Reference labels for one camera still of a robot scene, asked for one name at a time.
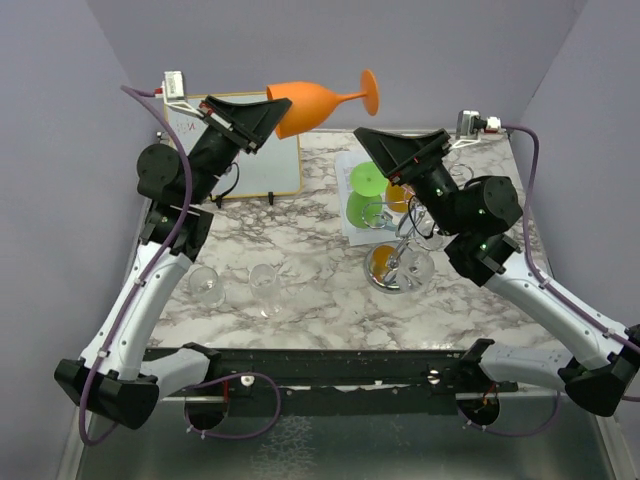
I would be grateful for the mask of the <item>orange plastic wine glass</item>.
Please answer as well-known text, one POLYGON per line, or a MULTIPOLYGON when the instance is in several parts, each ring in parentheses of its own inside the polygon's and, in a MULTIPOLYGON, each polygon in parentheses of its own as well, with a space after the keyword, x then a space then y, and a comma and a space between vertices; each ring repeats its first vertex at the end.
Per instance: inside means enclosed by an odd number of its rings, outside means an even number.
POLYGON ((295 81, 268 85, 266 95, 269 100, 288 99, 292 102, 275 128, 280 140, 320 126, 344 102, 361 99, 370 116, 378 113, 380 102, 377 80, 369 69, 361 73, 359 92, 338 94, 317 83, 295 81))

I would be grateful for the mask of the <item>yellow plastic wine glass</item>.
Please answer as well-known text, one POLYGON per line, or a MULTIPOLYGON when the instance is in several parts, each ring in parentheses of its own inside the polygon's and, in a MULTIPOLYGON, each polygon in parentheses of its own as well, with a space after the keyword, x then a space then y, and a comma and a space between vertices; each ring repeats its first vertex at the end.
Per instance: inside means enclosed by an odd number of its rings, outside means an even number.
POLYGON ((385 190, 386 206, 392 212, 406 214, 409 210, 408 203, 413 195, 414 191, 409 186, 398 186, 389 182, 385 190))

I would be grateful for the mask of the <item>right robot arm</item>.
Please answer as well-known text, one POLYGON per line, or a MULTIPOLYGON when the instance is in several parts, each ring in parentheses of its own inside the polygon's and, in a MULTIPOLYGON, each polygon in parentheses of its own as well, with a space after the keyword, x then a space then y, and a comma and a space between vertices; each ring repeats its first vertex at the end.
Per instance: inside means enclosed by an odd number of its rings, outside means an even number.
POLYGON ((639 329, 578 299, 508 236, 523 217, 511 179, 485 176, 458 186, 443 163, 451 149, 445 130, 404 136, 359 127, 354 135, 381 174, 408 185, 451 237, 445 253, 454 270, 511 302, 562 345, 536 350, 477 341, 459 367, 461 383, 472 391, 492 382, 536 385, 565 393, 592 414, 612 416, 639 371, 639 329))

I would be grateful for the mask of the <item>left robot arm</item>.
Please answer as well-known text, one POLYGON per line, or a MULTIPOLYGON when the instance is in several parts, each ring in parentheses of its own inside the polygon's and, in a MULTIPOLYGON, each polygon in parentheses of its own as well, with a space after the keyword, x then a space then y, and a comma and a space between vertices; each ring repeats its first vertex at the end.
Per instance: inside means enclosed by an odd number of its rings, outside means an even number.
POLYGON ((63 359, 56 382, 79 407, 140 428, 163 398, 220 385, 219 352, 187 343, 148 361, 145 351, 169 297, 204 245, 213 216, 199 209, 240 152, 255 153, 291 108, 289 99, 230 103, 206 97, 196 111, 206 128, 190 153, 156 143, 137 160, 138 191, 151 201, 133 265, 111 312, 78 359, 63 359))

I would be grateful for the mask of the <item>green plastic wine glass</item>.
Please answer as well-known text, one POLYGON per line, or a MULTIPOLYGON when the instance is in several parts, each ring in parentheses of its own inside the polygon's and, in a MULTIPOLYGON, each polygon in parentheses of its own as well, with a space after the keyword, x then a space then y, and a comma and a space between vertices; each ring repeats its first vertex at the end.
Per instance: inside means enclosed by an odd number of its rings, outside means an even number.
POLYGON ((347 200, 346 216, 351 225, 360 229, 377 228, 382 220, 382 194, 388 180, 374 162, 364 162, 354 167, 349 175, 351 193, 347 200))

